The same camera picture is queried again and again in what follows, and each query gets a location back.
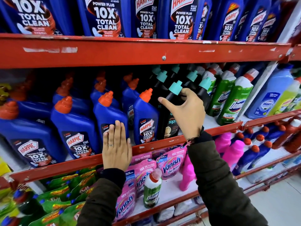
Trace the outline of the person's right hand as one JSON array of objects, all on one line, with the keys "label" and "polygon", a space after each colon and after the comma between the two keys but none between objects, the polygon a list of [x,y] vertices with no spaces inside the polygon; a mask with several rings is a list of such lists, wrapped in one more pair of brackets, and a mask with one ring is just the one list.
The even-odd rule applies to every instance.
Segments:
[{"label": "person's right hand", "polygon": [[189,88],[183,88],[181,93],[186,101],[181,105],[181,114],[174,115],[186,140],[199,137],[205,120],[203,101]]}]

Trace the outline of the black teal-capped cleaner bottle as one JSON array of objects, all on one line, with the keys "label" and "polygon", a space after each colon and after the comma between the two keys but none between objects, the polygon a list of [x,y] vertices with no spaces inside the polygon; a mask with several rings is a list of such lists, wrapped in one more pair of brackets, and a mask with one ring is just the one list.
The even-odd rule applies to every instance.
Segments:
[{"label": "black teal-capped cleaner bottle", "polygon": [[[174,105],[182,105],[183,101],[179,96],[182,90],[182,82],[178,80],[173,82],[168,89],[166,99],[173,103]],[[179,125],[177,124],[173,114],[161,103],[158,106],[159,110],[159,123],[157,130],[157,139],[167,139],[170,137],[175,137],[179,132]]]}]

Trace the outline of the person's left forearm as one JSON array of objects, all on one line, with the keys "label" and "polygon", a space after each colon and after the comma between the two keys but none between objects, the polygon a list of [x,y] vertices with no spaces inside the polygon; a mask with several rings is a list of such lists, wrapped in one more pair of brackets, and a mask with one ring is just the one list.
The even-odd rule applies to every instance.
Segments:
[{"label": "person's left forearm", "polygon": [[121,169],[104,169],[86,199],[76,226],[112,226],[117,199],[122,194],[125,181],[126,175]]}]

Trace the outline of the person's right forearm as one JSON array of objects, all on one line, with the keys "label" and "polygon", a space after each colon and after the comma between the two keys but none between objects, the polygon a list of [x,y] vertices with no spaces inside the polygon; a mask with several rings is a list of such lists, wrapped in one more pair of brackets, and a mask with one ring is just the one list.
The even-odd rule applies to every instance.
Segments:
[{"label": "person's right forearm", "polygon": [[209,133],[202,130],[199,137],[191,139],[187,153],[212,226],[268,226],[233,178]]}]

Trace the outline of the row of pink detergent pouches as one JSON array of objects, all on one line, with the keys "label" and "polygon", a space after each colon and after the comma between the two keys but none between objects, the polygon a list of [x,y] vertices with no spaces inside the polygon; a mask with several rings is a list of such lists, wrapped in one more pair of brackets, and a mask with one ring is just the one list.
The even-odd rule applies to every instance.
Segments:
[{"label": "row of pink detergent pouches", "polygon": [[127,218],[133,212],[137,198],[144,196],[147,175],[159,168],[162,171],[162,180],[174,177],[185,160],[186,151],[186,146],[180,146],[164,153],[156,160],[148,158],[129,166],[125,172],[126,181],[122,194],[117,199],[114,222]]}]

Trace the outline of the row of black bottles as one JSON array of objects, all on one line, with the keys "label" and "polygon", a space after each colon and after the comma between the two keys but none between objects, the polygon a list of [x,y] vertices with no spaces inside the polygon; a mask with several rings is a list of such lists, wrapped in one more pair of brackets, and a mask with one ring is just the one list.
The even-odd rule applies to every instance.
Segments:
[{"label": "row of black bottles", "polygon": [[202,100],[205,109],[211,102],[208,92],[210,78],[202,79],[205,69],[202,66],[189,64],[187,68],[180,68],[179,64],[172,65],[167,72],[162,71],[157,75],[157,83],[153,87],[153,104],[156,106],[158,97],[172,98],[172,103],[182,105],[186,96],[181,94],[183,88],[191,89]]}]

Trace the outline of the green bottle white red cap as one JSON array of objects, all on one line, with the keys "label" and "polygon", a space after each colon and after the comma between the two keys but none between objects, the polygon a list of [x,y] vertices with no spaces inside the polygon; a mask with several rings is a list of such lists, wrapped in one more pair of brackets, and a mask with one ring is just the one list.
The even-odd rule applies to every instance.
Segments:
[{"label": "green bottle white red cap", "polygon": [[232,87],[235,84],[235,74],[239,71],[240,65],[234,63],[228,70],[217,76],[216,85],[212,92],[212,100],[207,109],[207,114],[211,117],[216,117],[220,114],[221,109],[227,100]]},{"label": "green bottle white red cap", "polygon": [[209,68],[204,72],[203,79],[209,78],[210,79],[210,87],[207,90],[207,93],[211,96],[212,91],[216,85],[216,77],[220,77],[223,73],[222,69],[220,68],[220,65],[217,63],[213,63],[209,66]]},{"label": "green bottle white red cap", "polygon": [[253,89],[252,81],[258,74],[259,72],[252,68],[235,80],[234,86],[231,88],[229,96],[217,118],[218,125],[224,126],[234,123]]}]

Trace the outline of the pile of green pouches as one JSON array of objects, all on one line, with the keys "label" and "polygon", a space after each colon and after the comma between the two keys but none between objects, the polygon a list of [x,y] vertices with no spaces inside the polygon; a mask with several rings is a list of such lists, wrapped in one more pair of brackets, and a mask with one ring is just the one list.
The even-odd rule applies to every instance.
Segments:
[{"label": "pile of green pouches", "polygon": [[33,195],[45,214],[29,226],[76,226],[85,200],[98,179],[97,168],[84,168],[47,181],[47,192]]}]

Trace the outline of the white refill pouches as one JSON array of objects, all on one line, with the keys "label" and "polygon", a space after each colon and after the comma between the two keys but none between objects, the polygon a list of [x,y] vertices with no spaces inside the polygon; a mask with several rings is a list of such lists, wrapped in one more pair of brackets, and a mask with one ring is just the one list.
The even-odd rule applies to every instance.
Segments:
[{"label": "white refill pouches", "polygon": [[167,220],[172,219],[173,217],[177,217],[179,215],[182,215],[189,210],[192,210],[193,208],[197,206],[203,205],[203,199],[200,196],[188,199],[186,201],[180,202],[178,204],[175,204],[174,206],[171,206],[167,209],[164,209],[160,211],[159,213],[156,213],[153,215],[154,223],[153,225],[156,226],[160,223],[163,223]]}]

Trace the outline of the group of small blue bottles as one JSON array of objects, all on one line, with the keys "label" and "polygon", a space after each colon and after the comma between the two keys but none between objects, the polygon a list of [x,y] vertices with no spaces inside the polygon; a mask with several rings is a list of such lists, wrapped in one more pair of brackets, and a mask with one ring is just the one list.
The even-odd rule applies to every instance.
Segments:
[{"label": "group of small blue bottles", "polygon": [[272,140],[280,137],[285,131],[286,127],[278,121],[262,125],[256,132],[253,128],[246,129],[243,132],[246,150],[232,170],[232,174],[238,176],[253,169],[272,149]]}]

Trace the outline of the light blue cleaner bottle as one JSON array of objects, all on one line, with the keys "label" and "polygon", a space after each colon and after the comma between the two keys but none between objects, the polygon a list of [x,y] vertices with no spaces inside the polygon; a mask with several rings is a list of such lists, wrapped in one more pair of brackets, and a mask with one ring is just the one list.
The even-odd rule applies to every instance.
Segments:
[{"label": "light blue cleaner bottle", "polygon": [[245,116],[250,119],[266,117],[274,107],[281,94],[293,82],[291,69],[293,64],[281,64],[276,68],[269,79],[265,82],[252,104],[245,112]]}]

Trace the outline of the green blue-capped bottles cluster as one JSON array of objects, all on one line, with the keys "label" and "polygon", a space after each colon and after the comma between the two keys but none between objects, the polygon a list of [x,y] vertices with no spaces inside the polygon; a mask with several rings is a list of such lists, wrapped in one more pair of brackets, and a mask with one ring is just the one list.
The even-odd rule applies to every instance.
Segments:
[{"label": "green blue-capped bottles cluster", "polygon": [[37,197],[31,190],[16,190],[9,202],[0,207],[0,226],[29,226],[45,216]]}]

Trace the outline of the yellow-green cleaner bottle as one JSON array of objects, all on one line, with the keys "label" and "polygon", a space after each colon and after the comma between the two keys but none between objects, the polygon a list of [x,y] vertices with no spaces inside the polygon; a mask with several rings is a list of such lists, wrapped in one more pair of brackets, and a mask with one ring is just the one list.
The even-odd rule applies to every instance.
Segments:
[{"label": "yellow-green cleaner bottle", "polygon": [[281,94],[268,116],[281,114],[298,94],[301,86],[301,76],[293,80],[292,84]]}]

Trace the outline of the group of dark red bottles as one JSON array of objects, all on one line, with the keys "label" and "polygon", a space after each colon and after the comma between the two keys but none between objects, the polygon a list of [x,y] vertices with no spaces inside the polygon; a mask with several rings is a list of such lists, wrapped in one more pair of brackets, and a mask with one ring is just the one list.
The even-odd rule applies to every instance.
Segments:
[{"label": "group of dark red bottles", "polygon": [[283,147],[289,153],[301,149],[301,120],[293,119],[286,125],[286,131],[272,144],[272,149]]}]

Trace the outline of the dark red bottle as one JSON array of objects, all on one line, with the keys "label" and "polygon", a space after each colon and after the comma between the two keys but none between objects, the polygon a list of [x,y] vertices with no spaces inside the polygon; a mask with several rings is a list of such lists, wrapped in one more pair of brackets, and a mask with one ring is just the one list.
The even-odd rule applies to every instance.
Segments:
[{"label": "dark red bottle", "polygon": [[[280,4],[280,21],[277,28],[277,39],[284,30],[289,18],[292,15],[293,10],[295,9],[297,2],[301,0],[281,0]],[[301,44],[301,17],[298,20],[297,25],[293,29],[291,35],[289,36],[288,43],[291,43],[292,46]]]}]

